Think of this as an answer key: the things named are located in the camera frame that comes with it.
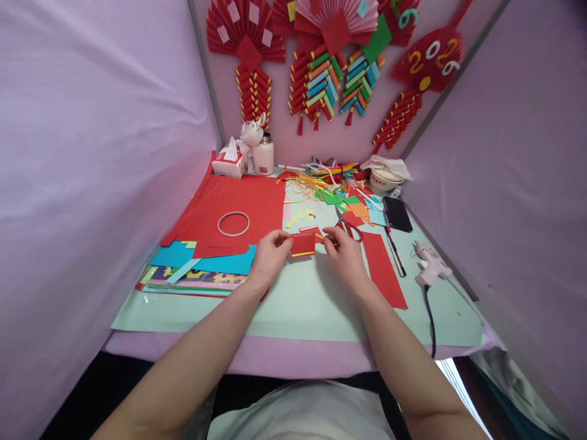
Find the person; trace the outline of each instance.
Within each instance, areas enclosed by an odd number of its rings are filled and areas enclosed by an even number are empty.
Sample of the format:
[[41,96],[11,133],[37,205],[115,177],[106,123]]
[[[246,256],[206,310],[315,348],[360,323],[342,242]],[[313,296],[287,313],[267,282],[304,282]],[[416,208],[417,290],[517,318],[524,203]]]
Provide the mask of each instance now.
[[[412,439],[486,439],[440,369],[371,281],[358,242],[325,228],[330,260],[361,312],[377,367]],[[257,304],[275,281],[293,239],[263,237],[247,280],[147,372],[92,437],[179,439],[231,363]],[[209,439],[393,439],[377,394],[329,381],[278,389],[252,407],[212,421]]]

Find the hot glue gun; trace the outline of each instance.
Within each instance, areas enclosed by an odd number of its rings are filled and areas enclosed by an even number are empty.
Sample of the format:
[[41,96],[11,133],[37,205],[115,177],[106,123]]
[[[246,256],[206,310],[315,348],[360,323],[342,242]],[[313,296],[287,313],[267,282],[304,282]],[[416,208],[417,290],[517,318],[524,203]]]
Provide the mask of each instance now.
[[452,275],[452,269],[445,265],[438,254],[424,243],[416,242],[416,253],[421,259],[428,262],[428,266],[416,277],[416,282],[420,286],[431,286],[438,276],[446,279]]

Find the black cable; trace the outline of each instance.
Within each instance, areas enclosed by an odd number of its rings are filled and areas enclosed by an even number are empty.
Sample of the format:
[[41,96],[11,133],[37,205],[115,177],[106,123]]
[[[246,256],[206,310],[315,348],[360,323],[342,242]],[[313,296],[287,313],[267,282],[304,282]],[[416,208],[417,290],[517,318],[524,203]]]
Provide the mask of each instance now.
[[430,333],[432,334],[432,359],[436,356],[436,329],[434,328],[434,318],[432,318],[432,311],[430,310],[430,302],[428,301],[428,290],[429,285],[424,286],[424,303],[426,304],[426,310],[428,310],[428,316],[430,317]]

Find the black phone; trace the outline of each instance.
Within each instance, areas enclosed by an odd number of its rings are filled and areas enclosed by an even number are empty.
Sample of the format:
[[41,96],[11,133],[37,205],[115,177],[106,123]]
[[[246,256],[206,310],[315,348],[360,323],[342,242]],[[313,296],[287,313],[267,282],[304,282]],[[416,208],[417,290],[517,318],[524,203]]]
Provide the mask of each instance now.
[[390,227],[404,232],[413,231],[412,222],[403,201],[384,197],[383,204],[385,205],[385,213]]

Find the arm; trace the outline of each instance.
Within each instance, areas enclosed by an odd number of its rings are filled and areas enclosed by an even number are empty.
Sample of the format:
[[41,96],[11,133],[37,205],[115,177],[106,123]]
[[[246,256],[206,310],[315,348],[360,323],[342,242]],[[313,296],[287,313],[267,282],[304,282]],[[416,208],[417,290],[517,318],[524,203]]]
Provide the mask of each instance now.
[[186,333],[94,434],[94,440],[177,439],[228,369],[257,304],[292,248],[290,234],[261,239],[247,280]]
[[340,228],[324,232],[328,256],[357,300],[377,366],[412,438],[486,439],[444,374],[367,275],[361,245]]

